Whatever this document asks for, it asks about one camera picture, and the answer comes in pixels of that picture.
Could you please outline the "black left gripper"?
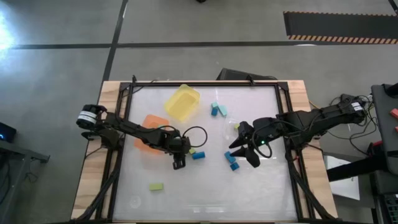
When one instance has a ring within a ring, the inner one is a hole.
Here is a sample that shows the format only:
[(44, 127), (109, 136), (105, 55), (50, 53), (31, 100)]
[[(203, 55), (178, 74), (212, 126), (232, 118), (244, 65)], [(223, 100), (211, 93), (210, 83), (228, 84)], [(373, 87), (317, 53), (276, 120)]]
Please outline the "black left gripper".
[(173, 169), (178, 170), (186, 166), (186, 155), (191, 149), (188, 137), (181, 137), (178, 131), (162, 131), (160, 150), (173, 156)]

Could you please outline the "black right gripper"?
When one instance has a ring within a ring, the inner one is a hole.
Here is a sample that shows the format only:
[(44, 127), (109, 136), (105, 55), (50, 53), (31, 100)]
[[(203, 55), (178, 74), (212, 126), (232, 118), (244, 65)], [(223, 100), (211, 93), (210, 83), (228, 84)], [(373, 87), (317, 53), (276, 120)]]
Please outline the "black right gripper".
[(241, 146), (231, 153), (232, 157), (246, 157), (253, 167), (259, 167), (261, 162), (259, 156), (270, 159), (273, 155), (270, 142), (281, 137), (281, 122), (276, 118), (259, 118), (252, 122), (240, 122), (238, 137), (229, 145), (230, 149)]

